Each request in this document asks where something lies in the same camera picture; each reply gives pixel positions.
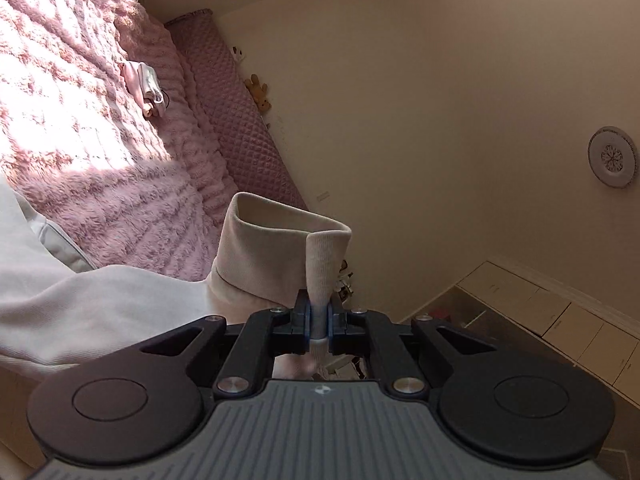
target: quilted fabric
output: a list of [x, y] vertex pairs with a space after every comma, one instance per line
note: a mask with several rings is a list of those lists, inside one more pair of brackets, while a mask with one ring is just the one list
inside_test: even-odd
[[306, 209], [209, 9], [165, 24], [191, 66], [196, 91], [238, 189]]
[[[171, 104], [145, 121], [119, 64]], [[236, 191], [195, 82], [133, 0], [0, 0], [0, 171], [100, 266], [202, 280]]]

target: gray ribbed panel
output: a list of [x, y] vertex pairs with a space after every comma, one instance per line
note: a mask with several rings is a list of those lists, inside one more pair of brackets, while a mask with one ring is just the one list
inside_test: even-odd
[[508, 470], [450, 441], [420, 402], [374, 382], [270, 381], [257, 397], [221, 403], [200, 434], [146, 465], [83, 470], [53, 461], [37, 480], [605, 480], [594, 463]]

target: plush bunny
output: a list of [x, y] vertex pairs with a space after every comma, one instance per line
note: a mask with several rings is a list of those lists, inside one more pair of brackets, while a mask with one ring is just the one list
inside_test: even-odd
[[251, 74], [251, 79], [246, 79], [244, 86], [251, 92], [251, 96], [254, 98], [254, 102], [263, 114], [271, 110], [271, 103], [267, 101], [267, 84], [260, 86], [260, 80], [255, 74]]

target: pink fluffy blanket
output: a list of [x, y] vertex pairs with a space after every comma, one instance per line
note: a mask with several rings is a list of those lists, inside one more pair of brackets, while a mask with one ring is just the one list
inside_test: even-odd
[[[150, 121], [123, 60], [170, 98]], [[199, 280], [236, 186], [169, 33], [132, 0], [0, 0], [0, 170], [95, 262]]]

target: screw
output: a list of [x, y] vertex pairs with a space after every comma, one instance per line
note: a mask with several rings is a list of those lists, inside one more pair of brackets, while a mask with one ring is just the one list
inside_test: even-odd
[[424, 383], [416, 377], [403, 377], [394, 381], [394, 390], [401, 394], [417, 394], [424, 389]]
[[249, 387], [249, 381], [242, 377], [225, 377], [218, 381], [218, 389], [226, 394], [240, 394]]

